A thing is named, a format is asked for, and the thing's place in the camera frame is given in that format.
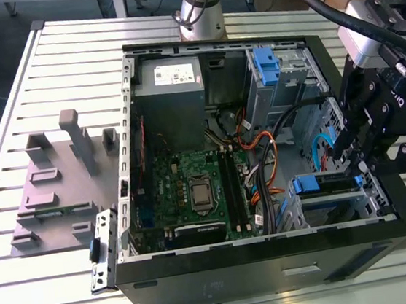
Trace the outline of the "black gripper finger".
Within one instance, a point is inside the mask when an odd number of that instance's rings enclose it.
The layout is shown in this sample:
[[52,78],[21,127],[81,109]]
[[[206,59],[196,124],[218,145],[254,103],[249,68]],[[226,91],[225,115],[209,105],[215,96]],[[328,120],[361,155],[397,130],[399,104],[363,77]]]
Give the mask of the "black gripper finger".
[[369,170],[376,176],[406,173],[406,136],[385,137],[381,125],[376,124],[378,137],[368,157],[362,158],[360,150],[352,160],[354,170]]
[[343,114],[343,128],[333,146],[333,158],[339,160],[347,149],[360,150],[362,158],[368,157],[377,141],[378,129],[373,118],[367,115],[374,97],[378,94],[377,83],[365,76],[349,54],[346,55],[338,106]]

